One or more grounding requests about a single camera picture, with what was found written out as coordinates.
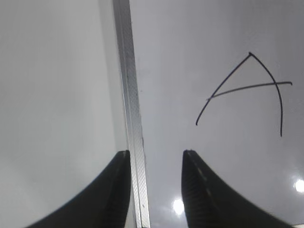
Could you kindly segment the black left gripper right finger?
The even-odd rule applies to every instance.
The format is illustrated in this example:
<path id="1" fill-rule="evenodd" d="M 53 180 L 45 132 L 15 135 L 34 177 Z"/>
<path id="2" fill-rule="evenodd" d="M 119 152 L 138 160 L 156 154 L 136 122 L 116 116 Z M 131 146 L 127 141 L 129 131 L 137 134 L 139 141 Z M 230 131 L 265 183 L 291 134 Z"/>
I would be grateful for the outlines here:
<path id="1" fill-rule="evenodd" d="M 227 185 L 193 150 L 182 158 L 181 193 L 190 228 L 289 228 Z"/>

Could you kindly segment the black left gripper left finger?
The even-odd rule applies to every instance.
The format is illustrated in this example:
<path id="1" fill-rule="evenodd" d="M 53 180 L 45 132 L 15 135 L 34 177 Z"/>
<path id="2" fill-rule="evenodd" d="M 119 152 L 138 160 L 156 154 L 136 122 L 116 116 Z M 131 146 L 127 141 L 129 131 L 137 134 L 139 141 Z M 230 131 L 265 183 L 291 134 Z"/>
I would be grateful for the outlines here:
<path id="1" fill-rule="evenodd" d="M 123 228 L 130 195 L 130 152 L 119 151 L 85 189 L 31 227 Z"/>

